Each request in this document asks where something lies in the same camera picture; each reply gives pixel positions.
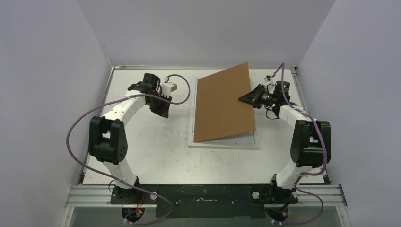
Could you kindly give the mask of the white picture frame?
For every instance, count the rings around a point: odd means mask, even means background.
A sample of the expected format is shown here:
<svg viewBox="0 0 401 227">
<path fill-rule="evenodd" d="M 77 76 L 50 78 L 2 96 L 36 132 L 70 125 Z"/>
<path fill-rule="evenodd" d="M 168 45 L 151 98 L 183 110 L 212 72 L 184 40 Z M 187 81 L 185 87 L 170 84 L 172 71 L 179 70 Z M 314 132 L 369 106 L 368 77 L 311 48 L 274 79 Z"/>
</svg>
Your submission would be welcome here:
<svg viewBox="0 0 401 227">
<path fill-rule="evenodd" d="M 190 108 L 188 110 L 188 121 L 187 121 L 187 146 L 189 148 L 200 148 L 200 149 L 226 149 L 226 150 L 258 150 L 260 148 L 259 136 L 257 131 L 232 135 L 219 139 L 213 139 L 203 142 L 194 141 L 195 131 L 195 111 L 196 111 L 196 97 L 198 78 L 194 79 L 194 88 L 191 89 Z"/>
</svg>

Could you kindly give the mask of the white brown backing board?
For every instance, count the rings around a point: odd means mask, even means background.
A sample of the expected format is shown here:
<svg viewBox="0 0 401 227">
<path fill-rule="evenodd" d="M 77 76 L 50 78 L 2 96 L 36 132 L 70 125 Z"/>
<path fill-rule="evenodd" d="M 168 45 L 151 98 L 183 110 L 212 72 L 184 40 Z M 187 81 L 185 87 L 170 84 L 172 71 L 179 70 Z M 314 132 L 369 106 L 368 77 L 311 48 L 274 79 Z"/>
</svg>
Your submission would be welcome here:
<svg viewBox="0 0 401 227">
<path fill-rule="evenodd" d="M 248 63 L 197 80 L 194 142 L 256 130 L 252 105 L 239 101 L 251 91 Z"/>
</svg>

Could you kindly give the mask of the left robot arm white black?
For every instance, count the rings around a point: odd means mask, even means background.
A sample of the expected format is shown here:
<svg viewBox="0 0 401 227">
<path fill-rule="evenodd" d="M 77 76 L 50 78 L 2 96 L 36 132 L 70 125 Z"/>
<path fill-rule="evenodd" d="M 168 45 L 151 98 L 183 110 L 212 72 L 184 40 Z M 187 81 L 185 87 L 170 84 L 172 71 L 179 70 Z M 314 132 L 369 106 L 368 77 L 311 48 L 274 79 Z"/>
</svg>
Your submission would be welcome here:
<svg viewBox="0 0 401 227">
<path fill-rule="evenodd" d="M 101 117 L 93 117 L 90 120 L 88 151 L 97 161 L 103 163 L 110 175 L 116 177 L 113 190 L 116 198 L 134 204 L 143 197 L 139 189 L 139 178 L 126 160 L 126 124 L 146 105 L 151 112 L 168 118 L 171 93 L 176 89 L 176 84 L 169 81 L 162 83 L 158 76 L 145 73 L 142 81 L 128 87 L 123 101 L 118 102 Z"/>
</svg>

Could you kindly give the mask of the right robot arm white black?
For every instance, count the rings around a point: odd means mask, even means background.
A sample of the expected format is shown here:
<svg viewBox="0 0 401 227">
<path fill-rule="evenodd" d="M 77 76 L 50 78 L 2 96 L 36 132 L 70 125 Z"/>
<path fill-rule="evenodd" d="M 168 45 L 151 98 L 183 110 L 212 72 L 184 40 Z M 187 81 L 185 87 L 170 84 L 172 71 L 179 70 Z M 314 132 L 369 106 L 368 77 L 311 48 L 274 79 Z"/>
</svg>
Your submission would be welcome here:
<svg viewBox="0 0 401 227">
<path fill-rule="evenodd" d="M 289 82 L 276 82 L 273 92 L 268 90 L 270 85 L 271 82 L 259 84 L 238 100 L 256 109 L 264 107 L 272 111 L 277 120 L 284 120 L 294 130 L 290 146 L 291 160 L 272 177 L 267 190 L 268 201 L 278 203 L 295 200 L 295 186 L 300 180 L 313 176 L 313 169 L 323 168 L 329 163 L 331 126 L 326 121 L 311 118 L 303 108 L 290 101 Z"/>
</svg>

